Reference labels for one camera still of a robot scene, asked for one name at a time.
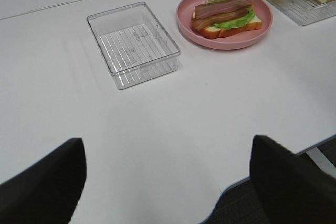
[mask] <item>white table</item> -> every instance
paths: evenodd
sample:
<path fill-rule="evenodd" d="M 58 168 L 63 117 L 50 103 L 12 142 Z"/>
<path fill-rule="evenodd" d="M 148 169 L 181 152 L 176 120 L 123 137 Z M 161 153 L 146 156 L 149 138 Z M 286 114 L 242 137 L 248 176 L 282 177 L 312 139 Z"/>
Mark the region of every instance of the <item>white table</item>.
<path fill-rule="evenodd" d="M 180 46 L 178 71 L 118 90 L 86 17 L 145 1 Z M 71 137 L 87 181 L 71 223 L 199 223 L 248 176 L 252 139 L 293 152 L 336 131 L 336 18 L 300 27 L 272 8 L 259 43 L 186 40 L 181 0 L 83 0 L 0 22 L 0 183 Z"/>

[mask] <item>clear plastic container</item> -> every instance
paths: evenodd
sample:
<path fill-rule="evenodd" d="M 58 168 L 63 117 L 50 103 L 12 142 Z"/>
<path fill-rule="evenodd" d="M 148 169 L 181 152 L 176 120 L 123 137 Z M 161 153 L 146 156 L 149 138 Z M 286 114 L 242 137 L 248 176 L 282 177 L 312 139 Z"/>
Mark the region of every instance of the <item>clear plastic container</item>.
<path fill-rule="evenodd" d="M 308 25 L 336 15 L 336 0 L 267 0 L 299 25 Z"/>
<path fill-rule="evenodd" d="M 180 48 L 145 2 L 94 14 L 87 21 L 118 89 L 177 69 Z"/>

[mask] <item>pink plate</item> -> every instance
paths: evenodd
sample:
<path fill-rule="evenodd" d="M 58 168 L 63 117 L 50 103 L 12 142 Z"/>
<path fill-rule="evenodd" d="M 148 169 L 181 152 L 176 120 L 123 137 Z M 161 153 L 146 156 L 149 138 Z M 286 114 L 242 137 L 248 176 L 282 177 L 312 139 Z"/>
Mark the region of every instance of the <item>pink plate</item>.
<path fill-rule="evenodd" d="M 262 27 L 259 30 L 244 31 L 226 38 L 207 39 L 192 31 L 190 28 L 191 15 L 196 5 L 207 0 L 182 0 L 177 7 L 177 24 L 181 33 L 193 42 L 214 49 L 232 50 L 251 46 L 260 41 L 270 28 L 273 15 L 271 9 L 263 0 L 249 0 L 256 15 L 262 20 Z"/>

